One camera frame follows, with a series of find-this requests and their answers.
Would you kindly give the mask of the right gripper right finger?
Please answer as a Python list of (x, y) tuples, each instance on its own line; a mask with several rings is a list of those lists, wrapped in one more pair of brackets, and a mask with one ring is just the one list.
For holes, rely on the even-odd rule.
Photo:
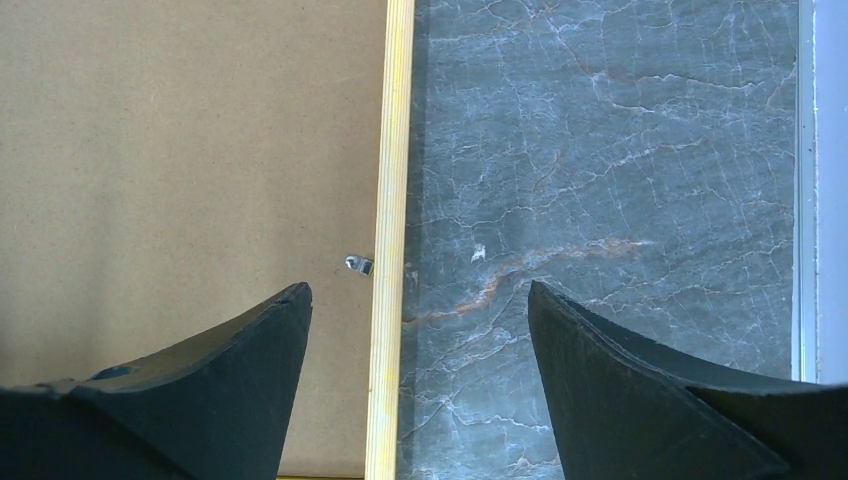
[(749, 373), (535, 281), (528, 326), (569, 479), (843, 479), (847, 388)]

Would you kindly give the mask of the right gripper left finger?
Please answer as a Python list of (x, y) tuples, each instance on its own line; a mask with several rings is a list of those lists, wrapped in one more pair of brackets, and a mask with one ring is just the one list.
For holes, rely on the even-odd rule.
[(85, 380), (1, 391), (5, 479), (273, 479), (313, 295), (247, 312)]

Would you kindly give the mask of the brown backing board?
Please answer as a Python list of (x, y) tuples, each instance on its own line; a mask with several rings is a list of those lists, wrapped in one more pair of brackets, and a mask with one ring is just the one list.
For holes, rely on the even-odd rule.
[(83, 379), (299, 281), (279, 470), (364, 472), (386, 5), (5, 1), (1, 381)]

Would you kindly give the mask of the yellow wooden picture frame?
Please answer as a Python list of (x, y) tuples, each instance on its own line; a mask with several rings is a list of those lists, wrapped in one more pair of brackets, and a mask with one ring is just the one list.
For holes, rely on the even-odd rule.
[(415, 4), (339, 1), (336, 5), (350, 10), (353, 24), (384, 33), (363, 476), (394, 479)]

